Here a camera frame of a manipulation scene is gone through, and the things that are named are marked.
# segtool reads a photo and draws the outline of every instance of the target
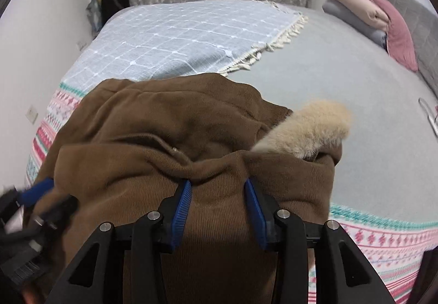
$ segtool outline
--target gray pillow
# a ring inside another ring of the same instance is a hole
[[[438,16],[416,0],[388,0],[406,21],[418,69],[438,97]]]
[[[348,23],[374,43],[386,49],[386,32],[367,25],[339,1],[327,0],[322,6],[322,9],[325,13]]]

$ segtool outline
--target gray bed sheet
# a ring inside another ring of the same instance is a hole
[[[418,98],[437,101],[416,74],[336,17],[297,8],[309,23],[291,44],[229,78],[290,109],[312,99],[354,115],[336,167],[333,203],[409,222],[438,220],[438,142]]]

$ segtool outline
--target stack of pillows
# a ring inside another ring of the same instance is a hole
[[[386,49],[392,58],[407,69],[418,70],[408,26],[389,1],[327,0],[322,9]]]

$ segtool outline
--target beige fur collar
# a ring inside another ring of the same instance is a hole
[[[348,136],[351,113],[337,102],[320,100],[288,116],[253,147],[259,153],[288,153],[305,159],[322,147],[339,146]]]

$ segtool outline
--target pillow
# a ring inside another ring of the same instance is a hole
[[[369,0],[338,0],[363,22],[378,30],[388,31],[389,18],[381,8]]]
[[[371,0],[389,16],[389,30],[386,46],[388,54],[398,63],[412,71],[418,70],[415,50],[409,28],[402,15],[388,0]]]
[[[438,97],[438,16],[416,0],[388,0],[409,28],[418,70]]]
[[[368,37],[374,43],[386,49],[386,32],[367,25],[339,1],[327,0],[322,6],[322,9],[325,13],[348,23],[365,37]]]

